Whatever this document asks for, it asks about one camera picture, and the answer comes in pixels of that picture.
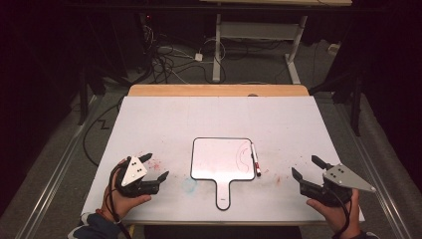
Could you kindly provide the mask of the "paddle-shaped handheld whiteboard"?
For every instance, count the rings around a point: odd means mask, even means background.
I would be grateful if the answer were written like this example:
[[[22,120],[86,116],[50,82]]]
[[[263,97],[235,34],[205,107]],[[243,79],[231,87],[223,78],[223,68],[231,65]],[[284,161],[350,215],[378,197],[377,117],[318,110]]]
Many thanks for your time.
[[[252,142],[238,137],[197,137],[193,140],[190,175],[216,185],[216,207],[231,206],[230,184],[256,176]]]

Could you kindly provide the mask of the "white table mat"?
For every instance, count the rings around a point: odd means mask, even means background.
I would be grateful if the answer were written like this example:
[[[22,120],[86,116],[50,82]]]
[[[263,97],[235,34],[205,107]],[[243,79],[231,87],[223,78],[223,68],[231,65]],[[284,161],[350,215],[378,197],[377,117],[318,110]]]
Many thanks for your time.
[[[216,185],[191,175],[197,137],[240,137],[254,144],[262,170],[250,181],[230,184],[230,206],[216,205]],[[150,153],[148,176],[168,175],[153,199],[131,210],[126,221],[145,224],[322,223],[307,206],[292,172],[322,181],[314,155],[339,157],[311,97],[127,97],[124,99],[83,207],[103,201],[109,174],[129,155]]]

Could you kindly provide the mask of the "metal floor rail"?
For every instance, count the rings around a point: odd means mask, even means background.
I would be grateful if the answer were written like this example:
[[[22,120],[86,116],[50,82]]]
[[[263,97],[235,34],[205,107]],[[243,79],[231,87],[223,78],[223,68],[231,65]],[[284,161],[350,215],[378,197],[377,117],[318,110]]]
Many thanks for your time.
[[[362,169],[365,172],[365,176],[367,177],[369,182],[376,188],[374,195],[377,197],[378,204],[382,208],[383,214],[386,217],[394,236],[396,237],[396,239],[410,239],[411,234],[409,233],[409,230],[397,209],[395,201],[391,197],[390,193],[387,190],[387,187],[382,181],[381,176],[375,167],[375,164],[371,161],[371,157],[366,147],[364,146],[361,137],[357,136],[354,130],[349,125],[349,117],[345,106],[336,105],[335,108],[339,114],[339,117],[341,118],[342,123],[347,129],[348,134],[351,136],[354,145],[358,150],[358,159],[362,166]]]
[[[30,216],[15,236],[15,239],[33,239],[35,237],[35,234],[46,212],[48,211],[72,160],[74,159],[74,154],[77,148],[82,144],[83,134],[88,130],[88,124],[94,118],[103,98],[103,96],[92,96],[88,104],[89,112],[87,114],[86,121],[78,125],[55,170],[50,176],[48,183],[43,188],[43,191],[38,198],[36,205],[32,209]]]

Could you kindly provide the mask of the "person's right hand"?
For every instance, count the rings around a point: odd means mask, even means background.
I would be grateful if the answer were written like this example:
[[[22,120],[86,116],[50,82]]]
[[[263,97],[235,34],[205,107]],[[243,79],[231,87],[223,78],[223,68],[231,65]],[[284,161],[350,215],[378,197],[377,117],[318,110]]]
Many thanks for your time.
[[[345,225],[346,217],[342,207],[327,207],[314,199],[308,199],[307,205],[324,217],[328,227],[334,234],[339,233]],[[349,224],[348,227],[341,233],[339,239],[352,239],[361,232],[359,226],[359,192],[357,189],[352,190],[350,202],[345,204],[345,208],[349,213]]]

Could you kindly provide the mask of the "white-framed desk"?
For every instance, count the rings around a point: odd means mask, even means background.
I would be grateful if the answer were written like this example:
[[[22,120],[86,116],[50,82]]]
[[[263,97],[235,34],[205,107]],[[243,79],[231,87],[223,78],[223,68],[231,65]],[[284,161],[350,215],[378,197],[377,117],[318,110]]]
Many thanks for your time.
[[[328,7],[337,9],[350,7],[351,0],[201,0],[210,2],[216,7],[228,7],[230,4],[241,6],[263,5],[264,7]],[[221,83],[223,76],[222,60],[226,48],[222,39],[276,40],[292,41],[291,51],[285,54],[286,67],[294,85],[301,83],[296,66],[295,57],[306,27],[308,14],[301,16],[298,23],[259,23],[254,17],[250,21],[223,21],[222,14],[216,14],[215,52],[213,60],[213,83]]]

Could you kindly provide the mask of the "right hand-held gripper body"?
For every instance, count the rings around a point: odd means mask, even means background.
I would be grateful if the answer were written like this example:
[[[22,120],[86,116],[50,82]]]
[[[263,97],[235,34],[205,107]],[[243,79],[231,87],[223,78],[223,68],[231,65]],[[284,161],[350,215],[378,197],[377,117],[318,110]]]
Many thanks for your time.
[[[340,207],[350,201],[352,189],[375,192],[376,188],[343,164],[319,163],[324,169],[323,184],[303,179],[299,174],[300,194],[315,199],[324,206]]]

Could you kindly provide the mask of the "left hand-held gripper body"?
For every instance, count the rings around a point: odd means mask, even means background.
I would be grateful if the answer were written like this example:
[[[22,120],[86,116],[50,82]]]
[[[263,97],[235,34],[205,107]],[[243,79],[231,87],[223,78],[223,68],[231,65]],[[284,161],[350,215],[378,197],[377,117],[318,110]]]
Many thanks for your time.
[[[141,163],[136,156],[129,156],[117,173],[115,188],[121,195],[129,198],[157,194],[160,182],[157,179],[143,181],[146,174],[147,169],[144,163]]]

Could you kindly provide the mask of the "black stand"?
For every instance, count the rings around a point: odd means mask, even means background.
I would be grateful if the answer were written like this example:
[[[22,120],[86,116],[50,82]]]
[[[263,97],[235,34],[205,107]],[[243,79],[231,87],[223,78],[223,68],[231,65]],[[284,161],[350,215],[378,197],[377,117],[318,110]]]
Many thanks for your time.
[[[350,127],[356,136],[360,136],[361,70],[358,68],[345,70],[338,76],[327,78],[323,83],[309,89],[311,96],[319,92],[332,92],[332,100],[335,104],[350,102]]]
[[[103,96],[106,92],[103,78],[100,75],[100,68],[95,65],[82,66],[79,71],[79,90],[80,90],[80,119],[79,125],[82,125],[89,113],[88,88],[91,88],[95,96]]]

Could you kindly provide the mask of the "white marker with red cap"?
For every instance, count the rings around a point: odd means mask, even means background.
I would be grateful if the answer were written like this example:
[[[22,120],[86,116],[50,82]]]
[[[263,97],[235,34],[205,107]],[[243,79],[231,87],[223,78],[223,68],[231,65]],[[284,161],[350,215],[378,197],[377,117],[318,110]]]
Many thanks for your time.
[[[260,164],[259,164],[259,161],[258,161],[258,154],[256,152],[255,145],[253,143],[251,143],[251,152],[252,152],[252,157],[253,157],[253,160],[254,160],[256,174],[257,174],[258,177],[261,177],[262,171],[261,171]]]

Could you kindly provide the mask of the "person's left hand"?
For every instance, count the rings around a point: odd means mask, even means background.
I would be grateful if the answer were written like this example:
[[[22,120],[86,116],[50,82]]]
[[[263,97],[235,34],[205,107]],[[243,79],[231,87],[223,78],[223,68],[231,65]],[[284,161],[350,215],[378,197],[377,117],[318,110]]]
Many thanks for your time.
[[[109,222],[118,222],[120,219],[123,219],[132,208],[148,202],[151,199],[150,195],[140,195],[135,198],[124,197],[115,189],[114,185],[115,175],[105,187],[102,206],[96,210],[96,213]]]

